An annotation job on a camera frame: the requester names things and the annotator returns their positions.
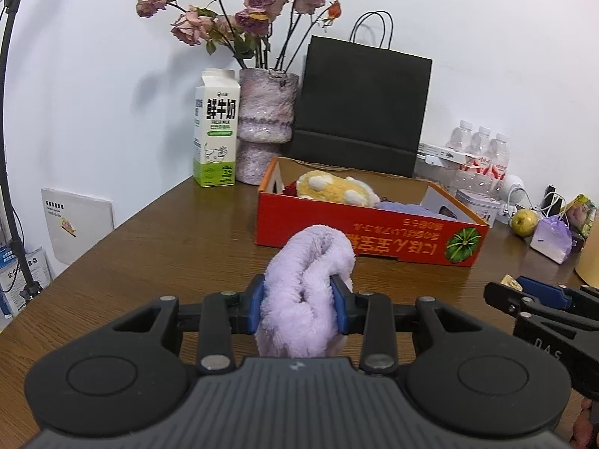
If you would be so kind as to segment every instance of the light stand pole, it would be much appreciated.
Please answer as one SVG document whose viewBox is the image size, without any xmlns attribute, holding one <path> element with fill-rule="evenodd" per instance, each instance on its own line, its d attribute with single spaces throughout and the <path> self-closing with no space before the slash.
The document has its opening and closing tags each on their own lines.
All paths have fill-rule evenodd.
<svg viewBox="0 0 599 449">
<path fill-rule="evenodd" d="M 2 192 L 2 202 L 6 212 L 10 240 L 10 246 L 13 254 L 17 257 L 19 267 L 25 279 L 25 289 L 21 295 L 29 302 L 33 297 L 41 292 L 40 283 L 36 282 L 31 275 L 31 270 L 27 264 L 25 257 L 25 247 L 19 236 L 17 222 L 14 218 L 13 203 L 10 199 L 10 189 L 8 188 L 8 172 L 6 167 L 6 154 L 4 149 L 4 91 L 6 83 L 6 67 L 8 61 L 8 47 L 10 45 L 10 37 L 13 34 L 14 19 L 19 10 L 21 0 L 4 0 L 4 11 L 7 14 L 7 22 L 4 27 L 4 37 L 2 38 L 2 46 L 0 47 L 0 190 Z"/>
</svg>

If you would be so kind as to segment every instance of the pack of water bottles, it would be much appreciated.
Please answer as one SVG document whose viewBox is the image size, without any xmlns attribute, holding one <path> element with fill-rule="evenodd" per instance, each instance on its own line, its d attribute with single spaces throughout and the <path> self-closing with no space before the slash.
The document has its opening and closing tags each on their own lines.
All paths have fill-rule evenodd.
<svg viewBox="0 0 599 449">
<path fill-rule="evenodd" d="M 497 133 L 491 139 L 491 130 L 478 127 L 472 134 L 472 124 L 461 121 L 446 143 L 446 148 L 475 156 L 471 162 L 460 165 L 450 184 L 451 190 L 464 189 L 479 194 L 489 194 L 498 189 L 510 162 L 507 146 L 509 137 Z"/>
</svg>

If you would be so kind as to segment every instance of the pink vase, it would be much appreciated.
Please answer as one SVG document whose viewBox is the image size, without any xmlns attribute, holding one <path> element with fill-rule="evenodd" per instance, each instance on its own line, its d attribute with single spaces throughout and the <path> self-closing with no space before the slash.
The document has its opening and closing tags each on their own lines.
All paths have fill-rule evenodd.
<svg viewBox="0 0 599 449">
<path fill-rule="evenodd" d="M 240 71 L 238 181 L 258 186 L 272 158 L 280 155 L 279 145 L 291 140 L 298 81 L 296 74 L 283 71 Z"/>
</svg>

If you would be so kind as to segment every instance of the purple towel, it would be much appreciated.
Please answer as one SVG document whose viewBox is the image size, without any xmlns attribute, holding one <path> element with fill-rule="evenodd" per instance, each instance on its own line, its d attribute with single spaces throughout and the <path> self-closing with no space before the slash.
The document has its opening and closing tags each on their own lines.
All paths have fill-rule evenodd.
<svg viewBox="0 0 599 449">
<path fill-rule="evenodd" d="M 336 229 L 310 226 L 291 237 L 266 269 L 256 332 L 260 356 L 337 355 L 346 337 L 337 334 L 329 278 L 339 275 L 351 290 L 354 263 L 352 244 Z"/>
<path fill-rule="evenodd" d="M 424 206 L 419 204 L 403 204 L 401 202 L 381 201 L 377 202 L 374 207 L 378 210 L 395 211 L 396 213 L 413 214 L 414 216 L 424 216 L 426 218 L 435 218 L 443 221 L 455 221 L 456 219 L 443 214 L 436 214 L 429 211 Z"/>
</svg>

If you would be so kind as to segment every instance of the yellow plush toy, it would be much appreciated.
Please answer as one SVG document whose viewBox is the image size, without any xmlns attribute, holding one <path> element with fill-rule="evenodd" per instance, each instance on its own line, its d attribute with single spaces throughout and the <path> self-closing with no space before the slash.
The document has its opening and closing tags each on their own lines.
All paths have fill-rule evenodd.
<svg viewBox="0 0 599 449">
<path fill-rule="evenodd" d="M 380 201 L 372 188 L 352 177 L 341 179 L 323 171 L 310 171 L 296 182 L 297 196 L 302 199 L 336 202 L 373 208 Z"/>
</svg>

